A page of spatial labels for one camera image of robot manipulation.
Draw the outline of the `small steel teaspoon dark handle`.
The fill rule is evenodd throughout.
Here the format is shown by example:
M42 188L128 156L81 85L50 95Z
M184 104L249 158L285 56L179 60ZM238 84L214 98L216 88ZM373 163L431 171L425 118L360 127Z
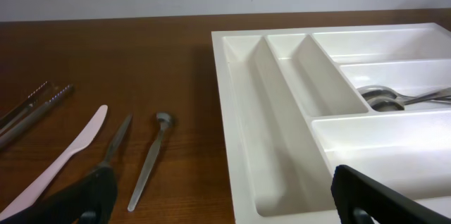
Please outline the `small steel teaspoon dark handle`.
M98 166L108 166L111 162L111 159L113 158L113 155L118 150L119 146L121 145L121 142L123 141L128 128L130 126L131 120L132 120L133 114L128 114L128 116L124 119L121 126L116 131L115 135L113 136L113 139L110 141L109 147L106 151L105 157L103 160L98 164Z

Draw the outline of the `large steel spoon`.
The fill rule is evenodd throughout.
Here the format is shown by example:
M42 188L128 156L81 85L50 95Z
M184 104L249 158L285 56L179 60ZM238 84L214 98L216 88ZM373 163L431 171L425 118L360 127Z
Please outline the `large steel spoon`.
M392 99L401 98L401 100L406 104L417 104L424 101L438 101L441 103L450 103L450 88L435 90L432 92L427 92L425 94L420 94L416 97L411 97L407 95L400 94L386 86L382 85L369 85L360 87L357 91L365 98L370 99L373 97L390 97Z
M405 106L411 104L417 104L425 101L444 101L446 98L450 97L450 93L433 93L427 94L420 97L415 97L413 99L408 99L406 101L397 101L396 99L390 97L373 97L367 102L369 106L375 111L403 111Z

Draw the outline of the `small steel teaspoon silver handle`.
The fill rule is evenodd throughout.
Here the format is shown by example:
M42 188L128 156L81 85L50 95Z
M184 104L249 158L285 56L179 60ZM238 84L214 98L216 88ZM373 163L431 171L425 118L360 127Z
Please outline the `small steel teaspoon silver handle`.
M128 212L133 212L135 210L158 158L165 131L167 131L167 129L173 127L174 125L174 117L169 113L159 112L156 114L156 119L159 122L159 131L157 133L156 139L153 141L152 145L149 148L146 159L142 166L140 175L127 207Z

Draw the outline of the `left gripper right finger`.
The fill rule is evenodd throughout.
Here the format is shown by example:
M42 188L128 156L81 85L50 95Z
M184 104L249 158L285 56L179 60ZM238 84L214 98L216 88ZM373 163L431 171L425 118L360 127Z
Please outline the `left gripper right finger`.
M450 223L448 217L347 165L335 167L330 190L342 223Z

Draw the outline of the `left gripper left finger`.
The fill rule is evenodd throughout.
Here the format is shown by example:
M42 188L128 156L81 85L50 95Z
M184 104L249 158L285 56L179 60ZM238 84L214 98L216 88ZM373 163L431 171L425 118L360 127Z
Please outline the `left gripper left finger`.
M118 196L111 166L98 166L81 180L13 214L3 224L108 223Z

